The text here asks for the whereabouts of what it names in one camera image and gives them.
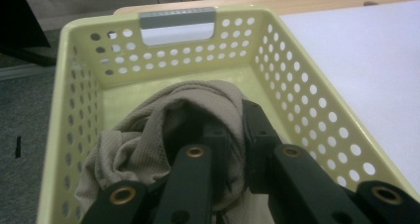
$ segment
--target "table surface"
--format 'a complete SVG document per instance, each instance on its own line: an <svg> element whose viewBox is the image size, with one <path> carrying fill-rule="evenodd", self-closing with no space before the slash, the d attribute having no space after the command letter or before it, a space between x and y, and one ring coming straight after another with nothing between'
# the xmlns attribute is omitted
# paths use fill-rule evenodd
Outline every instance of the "table surface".
<svg viewBox="0 0 420 224"><path fill-rule="evenodd" d="M364 7L366 2L379 6ZM420 1L205 0L128 7L115 13L231 5L266 6L281 15L414 189L420 192L417 170L420 145L416 144L420 139L417 92L420 82L416 79L420 76L420 44L416 40L420 38Z"/></svg>

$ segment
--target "yellow plastic basket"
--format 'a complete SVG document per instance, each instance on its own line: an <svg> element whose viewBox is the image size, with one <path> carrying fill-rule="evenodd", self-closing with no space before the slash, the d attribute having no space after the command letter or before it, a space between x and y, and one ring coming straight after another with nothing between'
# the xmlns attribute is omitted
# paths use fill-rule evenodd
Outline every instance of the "yellow plastic basket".
<svg viewBox="0 0 420 224"><path fill-rule="evenodd" d="M208 39L147 46L149 29L212 25ZM285 25L258 7L204 8L74 21L61 32L38 223L78 223L80 172L101 130L158 90L222 79L260 104L286 142L342 186L390 182L418 194Z"/></svg>

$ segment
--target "white table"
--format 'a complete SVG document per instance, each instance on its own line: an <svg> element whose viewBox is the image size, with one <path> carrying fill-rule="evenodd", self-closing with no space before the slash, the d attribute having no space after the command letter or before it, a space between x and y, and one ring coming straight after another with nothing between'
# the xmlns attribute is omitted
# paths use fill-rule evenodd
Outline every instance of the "white table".
<svg viewBox="0 0 420 224"><path fill-rule="evenodd" d="M420 193L420 1L281 19Z"/></svg>

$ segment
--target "brass screw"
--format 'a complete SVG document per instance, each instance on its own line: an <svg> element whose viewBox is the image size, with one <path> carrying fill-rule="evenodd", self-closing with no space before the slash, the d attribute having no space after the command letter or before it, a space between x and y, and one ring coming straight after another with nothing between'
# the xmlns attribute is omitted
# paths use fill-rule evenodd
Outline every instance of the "brass screw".
<svg viewBox="0 0 420 224"><path fill-rule="evenodd" d="M115 205L124 205L136 196L136 190L131 186L123 186L113 191L110 196L111 203Z"/></svg>
<svg viewBox="0 0 420 224"><path fill-rule="evenodd" d="M289 157L297 158L300 156L300 152L294 148L284 148L283 153Z"/></svg>
<svg viewBox="0 0 420 224"><path fill-rule="evenodd" d="M199 158L204 155L204 150L198 147L192 147L186 151L186 154L191 158Z"/></svg>
<svg viewBox="0 0 420 224"><path fill-rule="evenodd" d="M390 188L375 186L371 189L371 191L376 198L388 204L399 205L403 202L402 197Z"/></svg>

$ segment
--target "towel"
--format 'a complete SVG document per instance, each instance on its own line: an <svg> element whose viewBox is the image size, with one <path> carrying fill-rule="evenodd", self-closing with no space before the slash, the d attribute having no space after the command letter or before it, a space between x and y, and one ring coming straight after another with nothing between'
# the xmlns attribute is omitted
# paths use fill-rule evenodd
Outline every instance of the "towel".
<svg viewBox="0 0 420 224"><path fill-rule="evenodd" d="M203 119L219 120L234 140L227 166L230 187L226 187L220 200L213 204L213 211L224 210L229 219L241 217L242 222L237 223L247 223L244 220L249 215L247 209L254 205L251 202L256 197L251 197L247 191L244 178L244 98L234 84L214 80L180 82L147 99L112 131L100 133L75 192L82 213L88 210L101 190L115 182L134 180L152 184L167 175L171 165L167 138L176 133L191 114L201 114Z"/></svg>

